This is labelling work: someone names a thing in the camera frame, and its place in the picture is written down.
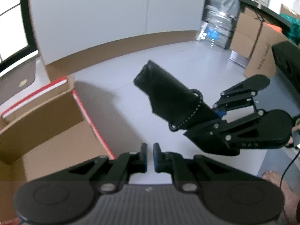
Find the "person's right hand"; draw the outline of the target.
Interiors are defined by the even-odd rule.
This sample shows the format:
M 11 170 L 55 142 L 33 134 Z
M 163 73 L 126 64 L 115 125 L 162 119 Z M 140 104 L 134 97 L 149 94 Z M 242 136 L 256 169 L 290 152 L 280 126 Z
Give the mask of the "person's right hand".
M 288 146 L 297 146 L 299 144 L 299 125 L 292 128 Z

